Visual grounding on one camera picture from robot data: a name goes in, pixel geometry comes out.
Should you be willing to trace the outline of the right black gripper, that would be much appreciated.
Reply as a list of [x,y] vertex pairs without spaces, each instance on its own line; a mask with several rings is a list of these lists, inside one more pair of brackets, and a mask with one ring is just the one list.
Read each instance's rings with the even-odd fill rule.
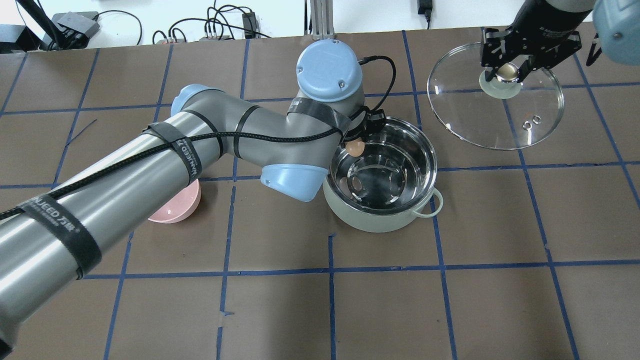
[[582,48],[577,28],[594,6],[593,0],[526,0],[505,30],[483,30],[483,80],[496,79],[514,59],[519,84],[538,69],[554,68]]

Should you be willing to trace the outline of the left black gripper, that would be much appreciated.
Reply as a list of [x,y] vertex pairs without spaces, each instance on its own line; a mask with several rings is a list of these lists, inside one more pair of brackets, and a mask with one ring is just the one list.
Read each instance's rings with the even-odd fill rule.
[[355,121],[361,115],[363,116],[360,123],[346,132],[345,144],[379,133],[386,126],[387,117],[384,109],[372,110],[369,107],[360,107],[349,118]]

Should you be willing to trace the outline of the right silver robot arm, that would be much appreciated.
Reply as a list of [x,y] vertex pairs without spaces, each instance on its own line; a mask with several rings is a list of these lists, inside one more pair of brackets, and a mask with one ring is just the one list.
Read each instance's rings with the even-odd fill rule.
[[613,62],[639,64],[640,5],[637,0],[526,0],[505,30],[486,28],[481,41],[482,79],[499,78],[499,70],[518,57],[525,61],[506,83],[523,82],[530,73],[552,69],[582,48],[578,26],[592,15],[599,48],[590,49],[587,63],[601,54]]

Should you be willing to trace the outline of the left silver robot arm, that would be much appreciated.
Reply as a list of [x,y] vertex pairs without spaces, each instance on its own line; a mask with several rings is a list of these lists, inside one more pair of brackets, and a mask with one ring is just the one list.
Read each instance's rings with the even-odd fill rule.
[[362,66],[338,39],[308,45],[295,65],[298,94],[286,114],[190,84],[170,117],[55,189],[1,214],[1,357],[20,326],[93,271],[121,237],[232,154],[262,169],[266,187],[313,200],[340,144],[364,118]]

